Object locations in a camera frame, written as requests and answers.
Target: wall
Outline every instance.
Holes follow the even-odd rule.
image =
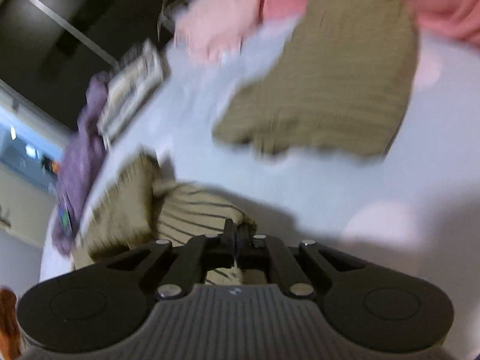
[[[42,250],[0,230],[0,287],[21,296],[38,283]]]
[[[0,166],[0,204],[2,215],[10,210],[9,233],[41,248],[55,198],[33,187],[4,166]]]
[[[0,123],[9,131],[10,127],[14,127],[17,134],[34,147],[51,158],[60,159],[70,133],[58,123],[52,123],[51,119],[27,109],[22,104],[17,111],[13,111],[14,99],[4,86],[5,83],[0,80]]]
[[[2,128],[0,122],[0,138],[2,136]],[[22,136],[18,136],[15,140],[11,139],[10,131],[3,129],[6,138],[2,146],[0,146],[0,164],[7,169],[13,171],[21,179],[27,183],[39,188],[41,191],[51,191],[55,188],[56,179],[49,173],[42,169],[41,157],[48,154],[43,152],[40,148],[32,145],[31,142],[26,142]],[[30,145],[37,149],[37,156],[31,158],[27,152],[26,147]]]
[[[10,141],[10,129],[7,126],[5,126],[4,128],[0,126],[0,155],[4,152]]]

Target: purple cloth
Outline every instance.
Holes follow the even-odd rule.
[[[62,255],[69,255],[75,242],[83,207],[88,193],[102,168],[105,147],[97,130],[97,122],[107,102],[109,75],[100,73],[90,79],[86,92],[87,104],[78,117],[78,133],[66,147],[58,173],[57,218],[52,231],[52,241]],[[71,233],[64,231],[59,207],[70,215]]]

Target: metal screw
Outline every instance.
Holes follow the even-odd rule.
[[[233,295],[233,296],[237,296],[237,295],[242,293],[242,290],[240,290],[240,288],[236,287],[236,288],[229,289],[229,293],[231,293],[231,295]]]
[[[163,299],[168,299],[180,295],[182,288],[176,284],[164,284],[158,287],[157,292]]]
[[[255,234],[253,236],[253,246],[256,248],[264,248],[265,247],[265,239],[267,238],[266,235],[263,234]]]
[[[310,284],[296,283],[289,288],[290,292],[298,297],[306,297],[314,293],[314,288]]]

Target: white bed sheet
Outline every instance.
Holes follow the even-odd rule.
[[[110,152],[82,232],[119,168],[146,147],[170,158],[177,179],[222,190],[262,233],[289,244],[314,238],[435,283],[455,306],[447,349],[473,358],[480,352],[480,54],[422,35],[409,109],[384,160],[303,150],[266,160],[212,142],[212,123],[235,88],[266,74],[294,23],[263,28],[220,67],[193,66],[170,47],[172,76]],[[69,268],[47,240],[41,279]]]

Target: ribbed rubber surface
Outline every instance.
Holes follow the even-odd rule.
[[[452,360],[452,357],[440,347],[405,355],[361,348],[335,332],[313,302],[287,298],[275,285],[199,285],[188,297],[159,302],[139,331],[109,349],[63,355],[35,348],[21,359]]]

